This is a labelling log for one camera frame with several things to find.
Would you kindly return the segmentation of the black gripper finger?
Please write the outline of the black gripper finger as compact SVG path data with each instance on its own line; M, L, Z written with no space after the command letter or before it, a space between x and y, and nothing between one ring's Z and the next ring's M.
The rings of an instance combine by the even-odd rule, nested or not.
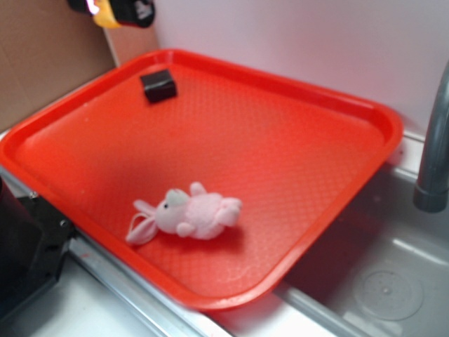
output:
M148 28L156 16L152 0L113 0L111 7L116 21L122 25Z

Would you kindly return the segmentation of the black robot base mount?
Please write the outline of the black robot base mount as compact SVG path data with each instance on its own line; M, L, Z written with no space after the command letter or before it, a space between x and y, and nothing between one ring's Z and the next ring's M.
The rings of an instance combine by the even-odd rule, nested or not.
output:
M1 181L1 320L60 278L73 222L43 197L15 197Z

